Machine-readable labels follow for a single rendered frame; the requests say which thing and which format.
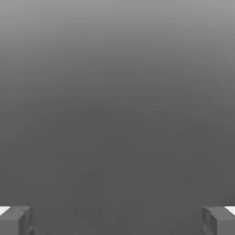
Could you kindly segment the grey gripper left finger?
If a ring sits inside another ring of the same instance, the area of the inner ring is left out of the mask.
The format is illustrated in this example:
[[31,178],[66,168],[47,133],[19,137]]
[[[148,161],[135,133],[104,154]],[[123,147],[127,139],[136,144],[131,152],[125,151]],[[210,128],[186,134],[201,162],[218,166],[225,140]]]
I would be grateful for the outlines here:
[[0,235],[35,235],[31,206],[0,206]]

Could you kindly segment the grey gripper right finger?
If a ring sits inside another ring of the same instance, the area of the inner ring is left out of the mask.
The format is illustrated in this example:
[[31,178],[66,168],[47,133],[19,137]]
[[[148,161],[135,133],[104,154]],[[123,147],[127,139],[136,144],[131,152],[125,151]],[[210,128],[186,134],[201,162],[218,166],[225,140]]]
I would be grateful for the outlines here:
[[202,207],[204,235],[235,235],[235,206]]

